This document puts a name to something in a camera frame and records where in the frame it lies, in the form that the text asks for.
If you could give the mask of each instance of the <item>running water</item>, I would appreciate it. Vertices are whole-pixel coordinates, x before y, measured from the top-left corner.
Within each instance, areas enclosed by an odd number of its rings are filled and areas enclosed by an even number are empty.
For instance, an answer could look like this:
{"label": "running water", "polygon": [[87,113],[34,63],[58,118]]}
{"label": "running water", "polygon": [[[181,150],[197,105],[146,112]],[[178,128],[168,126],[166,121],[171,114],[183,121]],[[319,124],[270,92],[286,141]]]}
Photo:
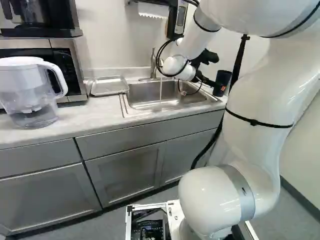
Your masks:
{"label": "running water", "polygon": [[161,105],[161,96],[162,96],[162,77],[160,77],[160,105]]}

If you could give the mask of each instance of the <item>pitcher lid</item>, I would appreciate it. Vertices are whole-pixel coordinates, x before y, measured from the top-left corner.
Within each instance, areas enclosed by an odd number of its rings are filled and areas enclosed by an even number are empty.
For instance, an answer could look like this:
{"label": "pitcher lid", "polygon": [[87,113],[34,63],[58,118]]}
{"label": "pitcher lid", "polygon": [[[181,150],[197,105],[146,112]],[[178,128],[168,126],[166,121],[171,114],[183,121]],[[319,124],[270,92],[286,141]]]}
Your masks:
{"label": "pitcher lid", "polygon": [[11,56],[0,58],[0,71],[1,70],[24,70],[33,69],[38,62],[43,59],[35,56]]}

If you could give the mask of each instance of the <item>microwave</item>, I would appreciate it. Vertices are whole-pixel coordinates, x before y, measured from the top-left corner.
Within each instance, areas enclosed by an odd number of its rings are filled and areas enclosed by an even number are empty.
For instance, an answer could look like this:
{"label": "microwave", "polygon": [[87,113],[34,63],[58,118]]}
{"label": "microwave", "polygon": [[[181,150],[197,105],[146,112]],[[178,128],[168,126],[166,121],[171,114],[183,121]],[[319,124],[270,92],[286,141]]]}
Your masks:
{"label": "microwave", "polygon": [[[67,94],[57,103],[86,101],[88,99],[84,78],[77,56],[75,38],[0,38],[0,58],[29,56],[39,57],[57,65],[68,86]],[[60,87],[52,71],[48,70],[55,93]]]}

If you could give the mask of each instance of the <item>gray floor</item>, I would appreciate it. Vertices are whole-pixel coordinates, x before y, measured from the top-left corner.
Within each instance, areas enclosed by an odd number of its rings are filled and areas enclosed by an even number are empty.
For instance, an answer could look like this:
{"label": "gray floor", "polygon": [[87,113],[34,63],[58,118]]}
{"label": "gray floor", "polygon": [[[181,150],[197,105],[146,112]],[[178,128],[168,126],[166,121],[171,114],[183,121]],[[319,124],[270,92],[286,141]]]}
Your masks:
{"label": "gray floor", "polygon": [[[139,204],[165,202],[178,198],[177,187],[138,201]],[[304,210],[284,189],[275,209],[251,221],[260,240],[319,240],[320,223]],[[124,240],[125,208],[51,232],[23,240]]]}

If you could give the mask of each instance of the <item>kitchen sink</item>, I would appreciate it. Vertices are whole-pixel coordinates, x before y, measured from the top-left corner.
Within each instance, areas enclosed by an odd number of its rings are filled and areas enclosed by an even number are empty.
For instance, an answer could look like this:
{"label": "kitchen sink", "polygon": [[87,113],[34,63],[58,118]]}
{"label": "kitchen sink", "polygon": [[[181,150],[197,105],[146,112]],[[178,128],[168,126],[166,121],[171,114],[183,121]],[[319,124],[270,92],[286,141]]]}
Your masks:
{"label": "kitchen sink", "polygon": [[[184,96],[179,88],[190,95]],[[162,83],[159,80],[130,83],[128,93],[120,96],[123,116],[133,117],[220,102],[203,90],[196,92],[199,87],[191,82],[179,81],[179,88],[175,79],[166,79]]]}

